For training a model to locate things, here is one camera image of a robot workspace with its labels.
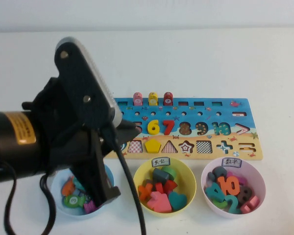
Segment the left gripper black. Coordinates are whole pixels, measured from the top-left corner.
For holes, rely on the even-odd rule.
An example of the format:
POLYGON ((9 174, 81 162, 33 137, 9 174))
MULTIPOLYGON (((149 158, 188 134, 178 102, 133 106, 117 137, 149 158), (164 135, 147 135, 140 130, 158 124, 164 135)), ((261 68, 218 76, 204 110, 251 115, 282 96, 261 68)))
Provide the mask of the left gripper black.
POLYGON ((114 100, 95 79, 52 77, 22 108, 40 138, 36 153, 26 156, 22 176, 71 168, 95 205, 120 196, 108 179, 103 158, 115 150, 117 140, 132 141, 141 131, 125 119, 115 129, 114 100))

